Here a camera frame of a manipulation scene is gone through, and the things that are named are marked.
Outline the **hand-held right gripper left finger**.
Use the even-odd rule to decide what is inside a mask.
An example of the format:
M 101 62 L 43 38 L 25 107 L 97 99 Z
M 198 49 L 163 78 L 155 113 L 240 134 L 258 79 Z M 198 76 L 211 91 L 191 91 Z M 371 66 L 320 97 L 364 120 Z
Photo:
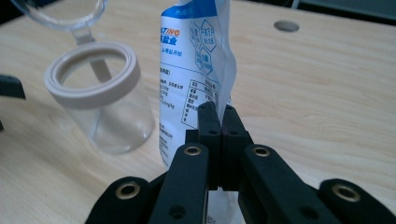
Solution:
M 195 130 L 187 130 L 185 143 L 199 143 L 208 148 L 208 187 L 217 190 L 220 172 L 221 128 L 213 102 L 206 102 L 198 106 L 198 121 Z

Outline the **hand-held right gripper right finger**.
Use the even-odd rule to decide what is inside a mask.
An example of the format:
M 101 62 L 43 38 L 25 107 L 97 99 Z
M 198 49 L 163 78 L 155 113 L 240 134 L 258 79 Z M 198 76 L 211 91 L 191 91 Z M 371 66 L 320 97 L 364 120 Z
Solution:
M 236 109 L 226 106 L 222 121 L 221 187 L 225 191 L 238 191 L 243 175 L 241 156 L 252 139 Z

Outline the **white and blue bag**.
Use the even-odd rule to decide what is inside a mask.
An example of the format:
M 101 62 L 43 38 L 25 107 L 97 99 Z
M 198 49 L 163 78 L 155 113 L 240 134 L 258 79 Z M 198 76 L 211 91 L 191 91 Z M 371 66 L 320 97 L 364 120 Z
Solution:
M 236 60 L 229 43 L 230 0 L 179 0 L 161 15 L 159 150 L 166 167 L 198 124 L 198 106 L 231 102 Z

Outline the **clear jar with hinged lid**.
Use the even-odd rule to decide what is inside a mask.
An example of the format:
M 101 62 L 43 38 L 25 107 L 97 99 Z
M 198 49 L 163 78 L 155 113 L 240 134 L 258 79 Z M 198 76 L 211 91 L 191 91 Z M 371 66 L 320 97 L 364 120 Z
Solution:
M 133 49 L 97 42 L 91 27 L 107 0 L 10 0 L 22 13 L 51 29 L 69 32 L 77 47 L 55 59 L 44 83 L 91 144 L 107 153 L 141 147 L 155 120 Z

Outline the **grey round table grommet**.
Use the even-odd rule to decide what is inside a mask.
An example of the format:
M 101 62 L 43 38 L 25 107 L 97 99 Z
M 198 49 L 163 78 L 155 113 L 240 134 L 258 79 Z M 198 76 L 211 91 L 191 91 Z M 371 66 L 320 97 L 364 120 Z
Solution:
M 282 32 L 294 33 L 300 29 L 300 26 L 294 21 L 276 21 L 274 27 Z

